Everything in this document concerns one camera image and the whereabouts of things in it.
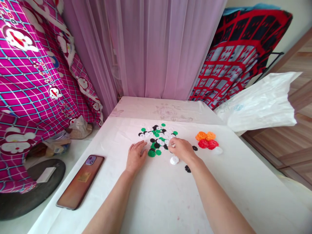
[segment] round mat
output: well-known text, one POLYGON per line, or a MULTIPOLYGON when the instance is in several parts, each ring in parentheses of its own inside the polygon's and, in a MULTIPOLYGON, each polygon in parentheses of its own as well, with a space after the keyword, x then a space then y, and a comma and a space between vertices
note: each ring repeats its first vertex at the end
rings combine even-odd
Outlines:
POLYGON ((31 191, 21 193, 0 193, 0 220, 15 219, 27 214, 46 200, 58 187, 65 173, 65 163, 59 159, 40 162, 27 170, 37 180, 47 167, 56 167, 46 183, 39 183, 31 191))

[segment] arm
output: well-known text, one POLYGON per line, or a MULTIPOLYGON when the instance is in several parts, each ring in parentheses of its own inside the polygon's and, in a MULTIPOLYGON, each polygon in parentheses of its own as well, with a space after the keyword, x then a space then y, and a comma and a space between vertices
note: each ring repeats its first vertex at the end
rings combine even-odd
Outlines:
POLYGON ((114 188, 83 231, 83 234, 120 232, 133 180, 146 160, 147 150, 141 154, 146 144, 146 142, 140 141, 130 146, 125 171, 121 174, 114 188))
POLYGON ((215 234, 254 234, 254 230, 237 209, 205 163, 194 153, 191 144, 172 138, 170 152, 182 159, 191 169, 207 218, 215 234))

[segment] red and black fabric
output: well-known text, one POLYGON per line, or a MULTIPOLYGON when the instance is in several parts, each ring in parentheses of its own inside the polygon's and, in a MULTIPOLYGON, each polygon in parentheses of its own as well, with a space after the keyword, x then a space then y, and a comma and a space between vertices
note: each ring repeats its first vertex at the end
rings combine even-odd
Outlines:
POLYGON ((282 10, 238 11, 222 16, 189 97, 216 108, 243 90, 266 67, 292 14, 282 10))

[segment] blue fabric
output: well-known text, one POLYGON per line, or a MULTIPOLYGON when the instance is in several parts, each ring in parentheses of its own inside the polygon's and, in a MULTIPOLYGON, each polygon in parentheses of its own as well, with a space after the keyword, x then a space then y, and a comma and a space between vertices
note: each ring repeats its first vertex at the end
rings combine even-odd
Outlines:
POLYGON ((255 10, 255 9, 269 9, 269 10, 280 10, 279 6, 275 6, 275 5, 270 5, 270 4, 264 4, 264 3, 258 3, 254 6, 243 6, 243 7, 228 7, 225 8, 223 11, 223 15, 229 15, 232 14, 236 11, 251 11, 251 10, 255 10))

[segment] hand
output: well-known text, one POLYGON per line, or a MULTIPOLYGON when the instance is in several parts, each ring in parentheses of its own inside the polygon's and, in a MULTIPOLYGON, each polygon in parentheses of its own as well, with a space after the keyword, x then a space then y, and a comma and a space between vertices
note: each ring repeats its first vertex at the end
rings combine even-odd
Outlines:
POLYGON ((170 144, 175 144, 175 147, 169 146, 169 151, 187 164, 193 159, 198 159, 192 145, 187 140, 174 137, 170 140, 170 144))
POLYGON ((147 156, 147 149, 141 154, 142 149, 146 146, 146 142, 139 141, 136 144, 132 144, 129 148, 128 159, 126 170, 134 175, 138 173, 141 167, 144 165, 146 156, 147 156))

